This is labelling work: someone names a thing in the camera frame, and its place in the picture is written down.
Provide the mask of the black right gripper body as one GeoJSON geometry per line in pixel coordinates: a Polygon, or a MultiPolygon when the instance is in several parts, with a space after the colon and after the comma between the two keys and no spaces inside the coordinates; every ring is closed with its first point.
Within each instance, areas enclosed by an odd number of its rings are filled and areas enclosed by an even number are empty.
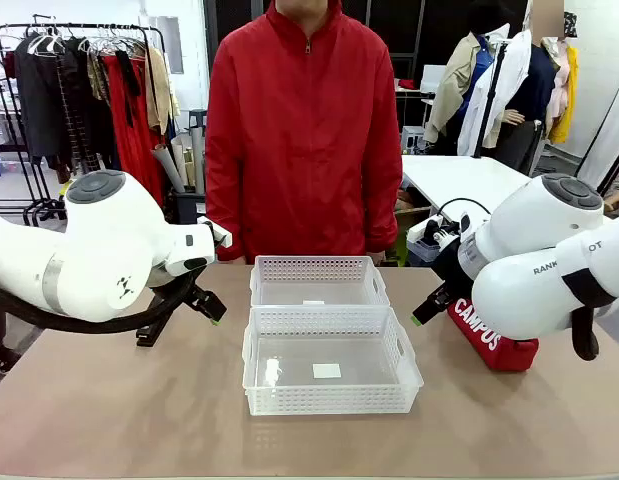
{"type": "Polygon", "coordinates": [[[473,287],[473,280],[465,273],[458,259],[460,245],[460,239],[456,238],[445,247],[441,247],[431,266],[443,281],[442,295],[448,300],[469,299],[473,287]]]}

